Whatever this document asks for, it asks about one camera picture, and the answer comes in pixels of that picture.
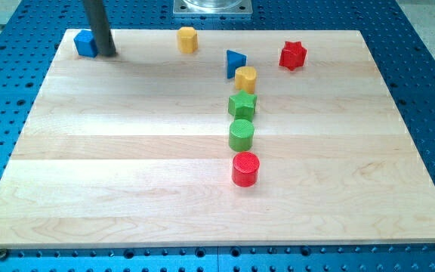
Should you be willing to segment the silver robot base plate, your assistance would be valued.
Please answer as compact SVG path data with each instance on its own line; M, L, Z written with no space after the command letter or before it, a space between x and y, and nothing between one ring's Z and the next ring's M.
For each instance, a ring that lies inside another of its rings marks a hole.
M174 0L177 16L248 16L253 13L252 0Z

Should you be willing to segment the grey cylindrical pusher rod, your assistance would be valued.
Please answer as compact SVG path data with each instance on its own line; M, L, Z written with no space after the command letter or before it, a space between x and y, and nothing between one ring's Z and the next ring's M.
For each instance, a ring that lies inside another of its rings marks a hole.
M105 57L115 56L116 47L103 0L82 0L82 4L98 52Z

